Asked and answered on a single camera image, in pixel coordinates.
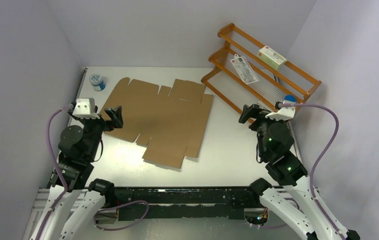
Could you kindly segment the small blue white jar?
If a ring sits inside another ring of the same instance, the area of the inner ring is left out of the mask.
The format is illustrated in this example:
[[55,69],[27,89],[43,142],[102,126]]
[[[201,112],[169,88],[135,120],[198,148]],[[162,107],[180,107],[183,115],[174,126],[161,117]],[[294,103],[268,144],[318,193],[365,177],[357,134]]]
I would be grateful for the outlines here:
[[100,74],[92,74],[89,77],[89,82],[93,89],[97,92],[102,91],[106,87],[105,77]]

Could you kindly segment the brown cardboard box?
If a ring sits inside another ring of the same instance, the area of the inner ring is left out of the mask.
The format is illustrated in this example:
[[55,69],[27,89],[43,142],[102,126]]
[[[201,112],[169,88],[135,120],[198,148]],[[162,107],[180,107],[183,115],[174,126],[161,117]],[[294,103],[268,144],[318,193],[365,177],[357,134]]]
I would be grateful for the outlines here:
[[205,89],[189,80],[169,87],[125,77],[104,104],[122,107],[123,128],[108,135],[145,147],[146,161],[179,169],[199,155],[214,99]]

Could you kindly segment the orange wooden rack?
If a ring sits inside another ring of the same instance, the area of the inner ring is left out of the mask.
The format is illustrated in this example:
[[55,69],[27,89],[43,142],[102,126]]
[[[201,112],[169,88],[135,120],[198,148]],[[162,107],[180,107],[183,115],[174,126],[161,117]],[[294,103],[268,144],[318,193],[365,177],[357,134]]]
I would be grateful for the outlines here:
[[[214,68],[201,82],[238,114],[242,113],[246,99],[270,111],[275,111],[275,103],[286,95],[305,103],[322,83],[290,61],[279,70],[273,69],[259,58],[258,51],[265,45],[234,23],[222,27],[217,35],[224,43],[208,58]],[[259,79],[257,82],[246,84],[240,78],[231,64],[236,55],[246,58]]]

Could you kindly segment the white green product box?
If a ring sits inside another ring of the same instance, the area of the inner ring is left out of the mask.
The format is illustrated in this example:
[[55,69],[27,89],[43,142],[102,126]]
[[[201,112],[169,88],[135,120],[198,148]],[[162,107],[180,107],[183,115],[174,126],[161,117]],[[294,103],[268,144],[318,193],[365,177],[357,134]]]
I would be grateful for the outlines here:
[[257,57],[277,71],[288,61],[284,56],[267,45],[258,50]]

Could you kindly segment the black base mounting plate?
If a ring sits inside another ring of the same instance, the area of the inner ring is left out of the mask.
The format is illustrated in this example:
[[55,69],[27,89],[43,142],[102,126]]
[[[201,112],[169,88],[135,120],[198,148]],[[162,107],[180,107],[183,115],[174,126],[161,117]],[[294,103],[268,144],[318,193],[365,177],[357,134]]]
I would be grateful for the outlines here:
[[247,186],[115,187],[103,209],[120,206],[118,221],[180,218],[245,220],[263,211]]

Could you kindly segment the clear plastic blister package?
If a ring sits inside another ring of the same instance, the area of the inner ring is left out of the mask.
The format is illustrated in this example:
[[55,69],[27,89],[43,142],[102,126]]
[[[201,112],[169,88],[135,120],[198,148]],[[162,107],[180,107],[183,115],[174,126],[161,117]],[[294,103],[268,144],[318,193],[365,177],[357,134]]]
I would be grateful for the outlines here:
[[256,72],[252,69],[244,56],[234,54],[233,58],[230,59],[230,63],[245,84],[249,85],[260,81]]

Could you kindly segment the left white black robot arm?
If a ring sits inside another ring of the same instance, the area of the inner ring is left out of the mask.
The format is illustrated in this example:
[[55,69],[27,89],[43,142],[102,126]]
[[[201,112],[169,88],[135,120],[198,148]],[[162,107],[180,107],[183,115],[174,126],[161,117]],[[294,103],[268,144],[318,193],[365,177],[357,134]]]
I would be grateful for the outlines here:
[[117,206],[114,184],[96,179],[89,185],[84,199],[72,210],[92,173],[102,134],[123,127],[122,107],[105,108],[108,120],[98,114],[93,103],[77,101],[57,110],[63,111],[83,126],[66,127],[61,135],[58,157],[53,157],[54,173],[49,181],[49,196],[37,223],[32,240],[76,240],[84,226],[101,208]]

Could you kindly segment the blue white eraser block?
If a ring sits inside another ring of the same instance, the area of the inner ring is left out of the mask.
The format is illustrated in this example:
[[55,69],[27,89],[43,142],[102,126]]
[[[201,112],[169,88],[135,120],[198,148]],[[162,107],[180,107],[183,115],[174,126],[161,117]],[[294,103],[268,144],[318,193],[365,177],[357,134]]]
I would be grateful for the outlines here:
[[290,101],[290,102],[293,102],[293,103],[297,103],[298,102],[297,99],[296,99],[296,97],[294,95],[286,95],[284,97],[284,100],[285,101]]

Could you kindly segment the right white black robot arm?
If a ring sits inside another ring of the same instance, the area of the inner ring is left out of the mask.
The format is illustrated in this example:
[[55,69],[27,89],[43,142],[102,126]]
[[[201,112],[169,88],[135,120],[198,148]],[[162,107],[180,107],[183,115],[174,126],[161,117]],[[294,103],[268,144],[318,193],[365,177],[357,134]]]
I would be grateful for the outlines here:
[[295,140],[287,122],[296,112],[296,107],[313,107],[327,111],[335,120],[331,139],[319,155],[323,157],[334,141],[339,129],[339,119],[327,107],[317,104],[297,103],[285,100],[277,102],[277,112],[268,111],[257,104],[244,105],[239,123],[250,118],[254,122],[249,129],[256,133],[256,159],[265,164],[271,178],[282,187],[298,206],[282,197],[277,189],[264,178],[249,185],[247,201],[253,207],[263,205],[283,220],[302,240],[359,240],[360,235],[345,227],[331,212],[314,187],[314,171],[307,171],[302,162],[290,151]]

